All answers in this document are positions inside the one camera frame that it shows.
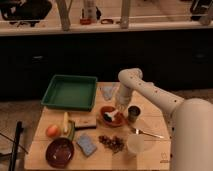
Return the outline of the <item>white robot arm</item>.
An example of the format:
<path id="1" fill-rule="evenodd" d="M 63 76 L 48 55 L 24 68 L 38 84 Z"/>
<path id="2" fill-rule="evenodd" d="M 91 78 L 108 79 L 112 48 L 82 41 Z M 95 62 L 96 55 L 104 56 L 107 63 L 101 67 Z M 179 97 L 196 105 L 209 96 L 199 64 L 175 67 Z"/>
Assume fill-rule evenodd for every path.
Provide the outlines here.
<path id="1" fill-rule="evenodd" d="M 213 171 L 213 104 L 200 98 L 184 99 L 142 77 L 139 68 L 118 73 L 117 105 L 126 108 L 136 91 L 172 119 L 169 171 Z"/>

